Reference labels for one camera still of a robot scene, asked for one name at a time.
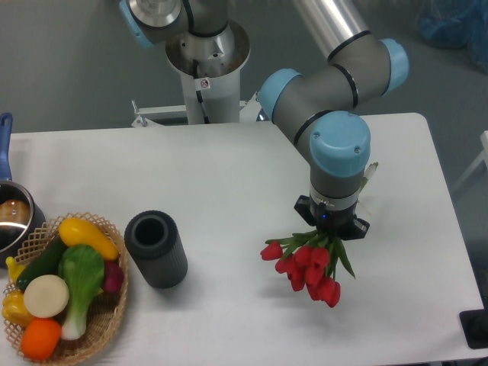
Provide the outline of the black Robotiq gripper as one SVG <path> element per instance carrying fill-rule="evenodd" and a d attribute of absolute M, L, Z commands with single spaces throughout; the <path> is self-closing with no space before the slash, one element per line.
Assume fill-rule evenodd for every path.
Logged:
<path fill-rule="evenodd" d="M 325 204 L 312 204 L 310 198 L 299 196 L 294 204 L 295 211 L 308 224 L 314 225 L 320 232 L 341 233 L 341 239 L 356 240 L 366 237 L 370 224 L 355 214 L 357 204 L 344 210 L 328 210 Z"/>

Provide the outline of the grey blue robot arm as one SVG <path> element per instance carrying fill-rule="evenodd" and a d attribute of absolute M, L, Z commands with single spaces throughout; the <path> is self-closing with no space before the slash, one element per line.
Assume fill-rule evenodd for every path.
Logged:
<path fill-rule="evenodd" d="M 190 124 L 236 122 L 247 33 L 225 1 L 122 1 L 131 33 L 144 47 L 165 44 L 181 77 Z M 371 152 L 371 133 L 355 107 L 401 86 L 409 60 L 395 40 L 376 39 L 350 1 L 297 1 L 295 7 L 327 61 L 311 77 L 293 69 L 270 75 L 257 99 L 265 116 L 310 166 L 310 193 L 296 211 L 320 233 L 363 238 L 355 208 Z"/>

